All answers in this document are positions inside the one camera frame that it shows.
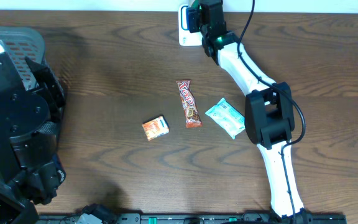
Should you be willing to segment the red Top chocolate bar wrapper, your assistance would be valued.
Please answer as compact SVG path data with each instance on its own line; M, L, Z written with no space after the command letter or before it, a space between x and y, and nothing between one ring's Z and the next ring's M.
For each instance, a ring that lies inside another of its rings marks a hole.
M202 122L196 106L195 97L190 90L191 80L177 80L182 107L186 118L186 128L202 127Z

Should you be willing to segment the light blue tissue packet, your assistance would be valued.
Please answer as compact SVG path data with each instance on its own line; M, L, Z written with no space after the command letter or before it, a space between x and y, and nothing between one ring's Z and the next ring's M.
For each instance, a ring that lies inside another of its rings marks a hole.
M245 130L245 118L238 110L231 106L225 98L205 112L220 127L222 127L232 139Z

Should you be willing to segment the orange snack box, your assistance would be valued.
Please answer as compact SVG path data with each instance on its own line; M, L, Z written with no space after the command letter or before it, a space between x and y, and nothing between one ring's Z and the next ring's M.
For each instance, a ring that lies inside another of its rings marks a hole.
M148 141L169 133L168 124L163 116L144 123L142 127Z

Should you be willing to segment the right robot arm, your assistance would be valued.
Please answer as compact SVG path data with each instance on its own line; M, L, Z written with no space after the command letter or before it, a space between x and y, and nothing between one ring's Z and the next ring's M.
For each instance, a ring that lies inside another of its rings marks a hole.
M222 0L193 1L186 28L201 36L205 54L233 78L245 96L245 130L264 160L270 184L271 221L308 223L291 162L291 147L306 131L305 117L285 82L269 78L247 54L243 35L229 31Z

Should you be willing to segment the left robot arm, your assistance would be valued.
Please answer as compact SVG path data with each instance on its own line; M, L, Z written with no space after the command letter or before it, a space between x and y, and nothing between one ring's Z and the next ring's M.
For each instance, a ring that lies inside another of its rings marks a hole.
M28 90L0 41L0 223L35 223L66 173L57 154L65 93L46 63L24 59Z

